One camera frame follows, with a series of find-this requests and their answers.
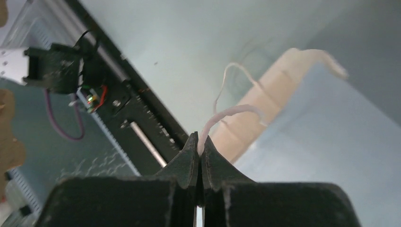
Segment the white cord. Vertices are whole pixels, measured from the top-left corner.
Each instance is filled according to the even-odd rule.
[[[231,63],[229,63],[229,64],[226,66],[226,68],[224,69],[224,73],[223,73],[223,83],[221,84],[220,92],[219,92],[219,94],[218,94],[216,100],[215,100],[214,103],[213,103],[213,114],[214,114],[214,115],[213,115],[213,117],[210,118],[210,120],[208,120],[208,122],[205,124],[205,126],[203,127],[203,130],[202,130],[202,132],[200,133],[200,136],[199,136],[198,147],[197,147],[199,156],[201,156],[201,155],[203,154],[203,151],[205,150],[205,142],[206,142],[206,139],[208,138],[210,129],[211,129],[215,124],[217,124],[219,121],[225,122],[225,121],[223,121],[223,119],[224,119],[226,116],[232,116],[232,115],[234,115],[234,114],[239,114],[239,113],[244,113],[244,112],[253,112],[253,113],[255,113],[255,114],[257,114],[257,115],[259,116],[260,123],[261,123],[262,125],[264,125],[264,126],[267,126],[267,123],[264,122],[264,118],[265,118],[264,113],[263,113],[259,108],[255,107],[255,106],[253,106],[253,105],[237,105],[237,106],[232,106],[232,107],[230,107],[230,108],[228,108],[228,109],[226,109],[226,110],[223,110],[223,111],[220,112],[220,113],[217,113],[217,101],[218,101],[218,99],[220,98],[221,93],[223,92],[223,88],[224,88],[224,84],[225,84],[226,76],[227,76],[227,71],[228,71],[229,68],[231,68],[231,67],[233,67],[233,66],[239,68],[242,72],[244,72],[244,74],[245,74],[246,77],[249,79],[249,81],[250,81],[254,86],[256,86],[257,88],[259,88],[259,89],[265,94],[264,89],[263,89],[263,87],[261,86],[261,84],[260,84],[258,81],[254,80],[254,79],[252,78],[251,74],[248,72],[248,70],[246,70],[246,68],[245,68],[244,66],[242,66],[241,64],[236,63],[236,62],[231,62]]]

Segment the white bracket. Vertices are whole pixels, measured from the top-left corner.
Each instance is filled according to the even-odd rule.
[[[24,77],[29,73],[29,56],[24,55],[26,48],[0,49],[0,78],[25,85]]]

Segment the light blue surface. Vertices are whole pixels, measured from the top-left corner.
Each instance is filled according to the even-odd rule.
[[[401,226],[401,128],[322,65],[235,166],[259,182],[331,182],[365,227]]]

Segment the red wire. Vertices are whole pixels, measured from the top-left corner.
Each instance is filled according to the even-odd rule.
[[[99,103],[99,105],[97,105],[95,107],[95,109],[101,107],[105,103],[105,98],[106,98],[106,93],[107,93],[107,86],[106,85],[102,85],[102,89],[103,89],[103,93],[102,93],[102,97],[100,98],[100,103]]]

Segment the tan object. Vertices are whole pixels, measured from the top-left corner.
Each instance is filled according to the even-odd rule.
[[[7,0],[0,0],[0,27],[4,27],[9,20],[9,9]]]
[[[285,107],[298,88],[305,74],[321,62],[339,78],[346,79],[347,72],[325,51],[292,48],[287,50],[261,77],[260,86],[254,86],[238,105],[258,107],[265,114],[264,121],[271,123]],[[217,150],[234,163],[263,133],[266,126],[260,124],[254,113],[240,113],[224,118],[211,135]]]
[[[11,131],[11,119],[14,114],[14,95],[9,90],[0,89],[0,198],[4,195],[7,183],[4,173],[21,166],[26,158],[24,145]]]

